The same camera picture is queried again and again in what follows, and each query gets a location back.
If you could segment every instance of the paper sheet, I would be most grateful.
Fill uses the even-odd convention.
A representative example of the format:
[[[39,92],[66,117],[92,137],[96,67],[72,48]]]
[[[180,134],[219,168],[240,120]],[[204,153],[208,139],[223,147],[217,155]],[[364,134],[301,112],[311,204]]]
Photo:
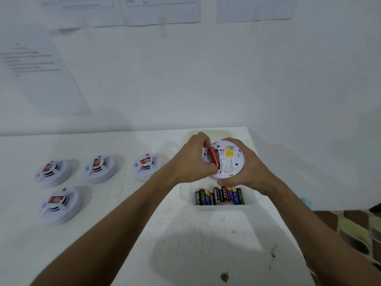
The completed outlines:
[[[126,26],[201,22],[201,0],[119,0]]]
[[[49,29],[124,26],[119,0],[35,0]]]
[[[216,22],[291,19],[298,0],[217,0]]]
[[[27,26],[0,32],[0,61],[41,115],[92,114],[43,28]]]

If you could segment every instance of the white smoke detector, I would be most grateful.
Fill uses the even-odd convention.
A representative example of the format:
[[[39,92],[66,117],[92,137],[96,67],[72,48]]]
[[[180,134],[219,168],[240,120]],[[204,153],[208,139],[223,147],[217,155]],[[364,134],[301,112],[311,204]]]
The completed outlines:
[[[98,156],[85,165],[83,173],[88,182],[96,184],[111,178],[116,173],[117,167],[112,156]]]
[[[212,147],[220,163],[218,172],[210,176],[212,179],[229,178],[241,171],[245,158],[241,149],[236,144],[227,140],[218,140],[212,143]],[[202,151],[202,158],[205,163],[212,163],[212,157],[205,148]]]
[[[66,160],[52,160],[43,165],[34,175],[42,189],[49,189],[63,183],[72,173],[72,166]]]
[[[82,203],[83,198],[74,187],[63,188],[47,197],[38,213],[44,222],[59,225],[74,217]]]
[[[157,154],[142,154],[133,164],[134,176],[141,181],[147,181],[159,168],[162,160]]]

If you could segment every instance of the hand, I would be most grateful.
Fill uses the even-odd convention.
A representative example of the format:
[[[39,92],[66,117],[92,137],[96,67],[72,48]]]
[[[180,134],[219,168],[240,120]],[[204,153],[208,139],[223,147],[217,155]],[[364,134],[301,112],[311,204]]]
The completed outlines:
[[[257,190],[261,194],[268,195],[276,185],[282,182],[277,178],[260,160],[260,158],[249,149],[242,141],[235,138],[224,138],[223,140],[235,143],[243,152],[245,164],[242,170],[231,178],[218,180],[220,186],[234,187],[244,185]]]
[[[191,183],[217,173],[214,163],[206,164],[202,159],[202,149],[210,148],[209,137],[199,132],[194,134],[180,151],[167,163],[173,171],[176,183]]]

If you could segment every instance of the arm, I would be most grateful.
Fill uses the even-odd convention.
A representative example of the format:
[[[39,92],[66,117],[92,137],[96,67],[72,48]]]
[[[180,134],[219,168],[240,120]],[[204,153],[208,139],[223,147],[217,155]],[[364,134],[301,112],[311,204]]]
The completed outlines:
[[[31,286],[110,285],[160,202],[178,183],[193,182],[217,172],[205,164],[207,135],[193,135],[183,148],[130,197],[51,262]]]
[[[323,285],[372,286],[381,283],[378,269],[323,223],[251,149],[240,140],[226,140],[241,148],[245,165],[239,174],[219,180],[218,184],[245,185],[268,196]]]

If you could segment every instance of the red sticker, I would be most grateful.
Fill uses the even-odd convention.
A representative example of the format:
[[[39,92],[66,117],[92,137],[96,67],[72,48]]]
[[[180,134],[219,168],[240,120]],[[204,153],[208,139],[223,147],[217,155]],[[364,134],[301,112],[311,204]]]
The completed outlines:
[[[59,204],[65,196],[51,196],[48,200],[48,204]]]
[[[93,167],[98,167],[100,162],[101,162],[101,159],[100,159],[100,158],[96,158],[96,159],[94,159]]]
[[[145,163],[150,162],[150,161],[151,161],[151,157],[146,157],[145,159],[142,159],[142,160],[140,161],[140,163],[141,163],[142,165],[144,165]]]
[[[51,168],[52,165],[53,165],[52,163],[48,163],[48,164],[45,166],[45,168],[42,170],[42,172],[43,172],[43,173],[48,172],[48,171],[50,170],[50,168]]]

